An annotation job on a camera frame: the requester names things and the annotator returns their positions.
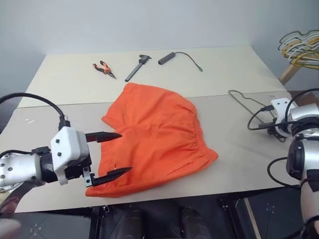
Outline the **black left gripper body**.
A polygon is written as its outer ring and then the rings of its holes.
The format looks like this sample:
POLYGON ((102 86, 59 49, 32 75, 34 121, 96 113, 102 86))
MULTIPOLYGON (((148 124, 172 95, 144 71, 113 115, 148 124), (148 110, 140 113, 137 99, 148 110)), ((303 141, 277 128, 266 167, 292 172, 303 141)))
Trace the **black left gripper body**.
POLYGON ((80 176, 83 176, 83 172, 90 173, 91 172, 91 166, 92 161, 91 159, 84 159, 82 162, 80 162, 77 165, 68 166, 65 169, 65 175, 68 180, 79 178, 80 176))

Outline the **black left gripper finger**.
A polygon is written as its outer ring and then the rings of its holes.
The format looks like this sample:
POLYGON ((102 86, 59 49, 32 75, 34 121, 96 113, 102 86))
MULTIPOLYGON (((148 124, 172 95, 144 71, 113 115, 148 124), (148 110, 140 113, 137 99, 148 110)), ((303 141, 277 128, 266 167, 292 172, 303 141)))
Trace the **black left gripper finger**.
POLYGON ((132 167, 124 167, 107 172, 105 176, 95 178, 95 174, 91 173, 90 167, 83 168, 83 178, 85 180, 86 187, 96 187, 121 177, 126 172, 130 171, 132 167))
POLYGON ((121 134, 115 133, 115 132, 93 132, 93 133, 86 133, 85 134, 86 141, 87 142, 106 142, 106 141, 111 141, 117 138, 122 137, 121 134))

